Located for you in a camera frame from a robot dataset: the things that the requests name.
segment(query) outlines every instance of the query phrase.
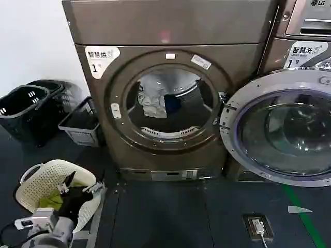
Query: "green floor line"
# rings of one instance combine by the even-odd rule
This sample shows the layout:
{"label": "green floor line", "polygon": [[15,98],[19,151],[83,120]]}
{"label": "green floor line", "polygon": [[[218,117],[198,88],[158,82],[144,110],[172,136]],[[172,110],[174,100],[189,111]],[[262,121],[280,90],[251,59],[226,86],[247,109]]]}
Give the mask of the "green floor line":
{"label": "green floor line", "polygon": [[[298,207],[304,207],[301,204],[301,201],[299,200],[297,195],[294,193],[291,186],[283,184],[283,188],[284,188],[288,198],[291,200],[293,205],[296,205]],[[309,236],[313,239],[313,242],[315,243],[316,247],[317,248],[326,248],[325,243],[323,242],[319,232],[317,231],[317,229],[313,225],[313,223],[312,223],[310,217],[308,216],[308,214],[307,213],[299,213],[298,215],[299,215],[301,221],[303,222]]]}

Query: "laundry basket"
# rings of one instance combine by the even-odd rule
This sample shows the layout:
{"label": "laundry basket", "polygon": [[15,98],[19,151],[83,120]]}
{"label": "laundry basket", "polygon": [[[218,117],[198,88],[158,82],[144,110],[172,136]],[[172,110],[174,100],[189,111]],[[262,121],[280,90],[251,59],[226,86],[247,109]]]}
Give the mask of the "laundry basket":
{"label": "laundry basket", "polygon": [[[36,169],[38,170],[25,180]],[[88,170],[64,160],[52,160],[46,164],[37,164],[23,174],[15,198],[24,208],[34,213],[38,208],[39,200],[49,197],[52,192],[57,190],[57,185],[74,171],[76,171],[74,182],[85,186],[95,183],[95,176]],[[78,224],[73,233],[80,231],[86,225],[97,210],[100,201],[101,196],[99,195],[83,204],[79,211]]]}
{"label": "laundry basket", "polygon": [[53,100],[63,90],[39,85],[22,85],[0,98],[0,125],[15,139],[42,146],[57,131],[65,113]]}
{"label": "laundry basket", "polygon": [[27,85],[36,85],[39,87],[45,87],[50,91],[49,98],[54,98],[58,100],[58,98],[61,98],[60,93],[62,93],[65,90],[64,83],[65,82],[63,81],[56,81],[56,80],[36,80],[28,83]]}
{"label": "laundry basket", "polygon": [[78,145],[101,146],[103,132],[91,97],[85,98],[58,125]]}

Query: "white cable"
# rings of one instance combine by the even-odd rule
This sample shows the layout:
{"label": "white cable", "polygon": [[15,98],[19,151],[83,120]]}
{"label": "white cable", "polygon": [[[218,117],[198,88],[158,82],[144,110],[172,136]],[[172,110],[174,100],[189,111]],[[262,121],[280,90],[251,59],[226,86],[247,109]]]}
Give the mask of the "white cable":
{"label": "white cable", "polygon": [[268,248],[268,246],[267,246],[267,244],[266,244],[266,242],[265,242],[265,239],[264,239],[264,237],[263,237],[263,234],[260,234],[261,235],[261,238],[262,238],[262,242],[263,242],[263,244],[264,244],[264,247],[265,248]]}
{"label": "white cable", "polygon": [[265,239],[264,239],[264,224],[263,222],[260,222],[260,220],[256,219],[256,220],[252,220],[252,223],[255,227],[255,231],[257,232],[257,234],[259,234],[262,238],[262,241],[263,241],[263,245],[265,248],[268,248],[266,242],[265,242]]}

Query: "white woven laundry basket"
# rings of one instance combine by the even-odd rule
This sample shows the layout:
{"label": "white woven laundry basket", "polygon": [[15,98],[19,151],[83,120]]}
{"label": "white woven laundry basket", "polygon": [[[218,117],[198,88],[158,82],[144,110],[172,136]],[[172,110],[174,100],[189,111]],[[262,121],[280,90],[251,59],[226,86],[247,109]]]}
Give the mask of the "white woven laundry basket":
{"label": "white woven laundry basket", "polygon": [[[39,168],[27,180],[27,175]],[[41,198],[49,197],[57,190],[57,185],[72,172],[76,171],[74,182],[81,185],[91,186],[95,183],[95,176],[88,170],[64,160],[52,160],[46,164],[37,164],[28,169],[20,180],[20,186],[16,191],[16,200],[24,208],[34,213],[39,205]],[[79,211],[78,224],[73,233],[80,231],[93,216],[101,201],[98,195],[93,200],[83,204]]]}

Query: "clothes dryer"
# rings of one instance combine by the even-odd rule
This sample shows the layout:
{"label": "clothes dryer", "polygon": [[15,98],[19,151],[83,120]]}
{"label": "clothes dryer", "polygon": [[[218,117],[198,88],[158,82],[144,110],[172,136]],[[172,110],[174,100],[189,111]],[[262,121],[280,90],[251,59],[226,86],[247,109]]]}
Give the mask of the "clothes dryer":
{"label": "clothes dryer", "polygon": [[121,173],[218,176],[227,156],[218,124],[223,97],[257,71],[276,0],[63,4]]}

